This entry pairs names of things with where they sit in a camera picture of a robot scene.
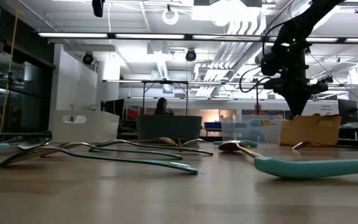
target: woman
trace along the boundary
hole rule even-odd
[[[165,98],[158,100],[154,115],[173,115],[172,111],[167,111],[167,100]]]

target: clear plastic bin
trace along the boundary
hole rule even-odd
[[[234,115],[223,118],[223,141],[248,140],[279,145],[282,122],[281,115]]]

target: orange object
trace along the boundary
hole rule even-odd
[[[339,115],[296,116],[292,121],[283,121],[280,144],[296,146],[300,142],[313,141],[325,145],[336,145],[341,127]]]

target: plastic container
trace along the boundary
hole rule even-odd
[[[200,137],[200,116],[138,115],[136,116],[137,138],[180,138],[188,141]]]
[[[279,145],[282,121],[281,115],[233,115],[223,118],[223,141],[248,140]]]
[[[117,138],[119,116],[105,111],[56,110],[53,142],[100,143]]]
[[[342,117],[329,116],[296,116],[292,121],[284,121],[281,132],[281,144],[296,146],[305,141],[334,146],[338,142]]]

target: teal bin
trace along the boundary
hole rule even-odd
[[[193,140],[200,138],[200,116],[138,115],[136,116],[137,138],[160,137]]]

